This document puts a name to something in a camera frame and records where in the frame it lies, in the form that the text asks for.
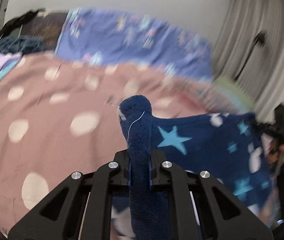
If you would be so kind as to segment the person's right hand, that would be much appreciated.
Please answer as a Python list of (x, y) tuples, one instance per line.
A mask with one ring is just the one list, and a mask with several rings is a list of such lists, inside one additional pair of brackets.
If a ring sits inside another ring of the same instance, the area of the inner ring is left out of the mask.
[(267, 154), (269, 164), (274, 164), (279, 161), (284, 163), (284, 144), (279, 144), (277, 140), (273, 139), (270, 142), (269, 152)]

